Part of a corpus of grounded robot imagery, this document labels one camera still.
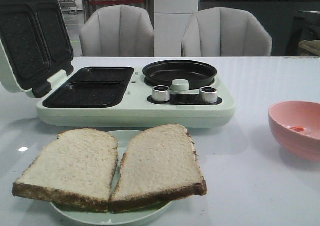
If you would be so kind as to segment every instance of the frying pan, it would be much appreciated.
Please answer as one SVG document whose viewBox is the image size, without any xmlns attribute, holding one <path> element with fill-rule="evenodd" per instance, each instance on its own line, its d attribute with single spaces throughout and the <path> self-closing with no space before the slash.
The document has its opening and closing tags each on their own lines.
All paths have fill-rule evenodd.
<svg viewBox="0 0 320 226">
<path fill-rule="evenodd" d="M 165 60 L 151 63 L 142 70 L 147 83 L 170 87 L 172 80 L 188 80 L 190 90 L 209 86 L 217 69 L 209 64 L 191 60 Z"/>
</svg>

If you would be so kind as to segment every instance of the bowl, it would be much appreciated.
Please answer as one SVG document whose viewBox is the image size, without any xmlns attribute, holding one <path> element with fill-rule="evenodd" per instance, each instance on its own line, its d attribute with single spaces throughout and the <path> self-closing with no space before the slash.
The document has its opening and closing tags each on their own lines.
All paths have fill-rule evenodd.
<svg viewBox="0 0 320 226">
<path fill-rule="evenodd" d="M 320 162 L 320 103 L 285 101 L 268 111 L 276 141 L 291 153 Z"/>
</svg>

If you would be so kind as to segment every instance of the open lid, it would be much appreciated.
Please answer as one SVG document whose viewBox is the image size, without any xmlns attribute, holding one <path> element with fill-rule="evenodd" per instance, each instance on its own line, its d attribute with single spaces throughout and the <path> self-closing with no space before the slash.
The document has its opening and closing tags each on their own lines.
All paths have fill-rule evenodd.
<svg viewBox="0 0 320 226">
<path fill-rule="evenodd" d="M 58 0 L 0 0 L 0 81 L 8 91 L 45 96 L 50 77 L 72 73 L 73 57 Z"/>
</svg>

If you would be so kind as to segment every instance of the white plate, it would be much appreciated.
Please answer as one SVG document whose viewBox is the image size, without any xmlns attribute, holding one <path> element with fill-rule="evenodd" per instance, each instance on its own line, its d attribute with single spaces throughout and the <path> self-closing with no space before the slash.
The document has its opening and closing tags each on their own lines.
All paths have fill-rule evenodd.
<svg viewBox="0 0 320 226">
<path fill-rule="evenodd" d="M 139 134 L 141 131 L 138 130 L 117 130 L 110 131 L 108 133 L 112 134 L 118 139 L 118 166 L 121 163 L 123 154 L 127 151 L 129 141 Z M 112 189 L 115 189 L 117 182 L 120 178 L 119 167 L 115 172 Z M 116 225 L 126 225 L 126 226 L 137 226 L 142 224 L 147 224 L 157 217 L 161 216 L 167 211 L 171 202 L 158 203 L 149 207 L 145 207 L 139 210 L 133 210 L 130 212 L 114 214 L 112 212 L 89 212 L 82 209 L 77 209 L 71 206 L 58 205 L 51 203 L 52 206 L 65 217 L 89 225 L 100 225 L 100 226 L 116 226 Z"/>
</svg>

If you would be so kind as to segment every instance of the white bread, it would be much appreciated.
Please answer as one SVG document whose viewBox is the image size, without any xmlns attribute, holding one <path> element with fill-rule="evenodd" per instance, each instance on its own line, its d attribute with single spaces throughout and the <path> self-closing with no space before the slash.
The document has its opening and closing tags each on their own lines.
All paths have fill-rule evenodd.
<svg viewBox="0 0 320 226">
<path fill-rule="evenodd" d="M 13 184 L 12 194 L 106 212 L 117 148 L 117 139 L 103 131 L 84 128 L 60 133 Z"/>
<path fill-rule="evenodd" d="M 120 174 L 110 201 L 114 213 L 207 193 L 194 142 L 179 124 L 150 128 L 133 138 Z"/>
</svg>

